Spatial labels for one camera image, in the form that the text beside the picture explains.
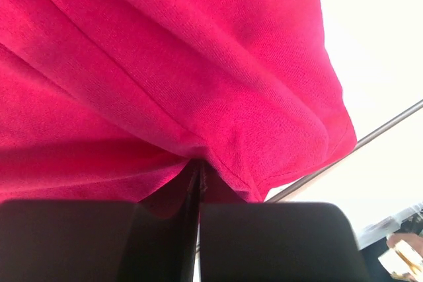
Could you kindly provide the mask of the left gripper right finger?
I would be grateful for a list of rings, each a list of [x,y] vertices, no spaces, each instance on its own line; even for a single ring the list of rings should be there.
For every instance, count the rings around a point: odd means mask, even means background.
[[[212,203],[199,165],[202,281],[369,281],[351,224],[331,203]]]

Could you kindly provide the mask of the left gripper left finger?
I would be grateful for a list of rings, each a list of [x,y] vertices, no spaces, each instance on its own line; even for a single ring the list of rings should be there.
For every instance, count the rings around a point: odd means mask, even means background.
[[[1,204],[2,281],[191,281],[200,165],[154,199]]]

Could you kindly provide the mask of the pink t-shirt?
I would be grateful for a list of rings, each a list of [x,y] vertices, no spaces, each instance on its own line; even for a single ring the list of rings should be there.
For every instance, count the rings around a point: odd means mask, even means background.
[[[1,0],[1,199],[261,202],[356,134],[320,0]]]

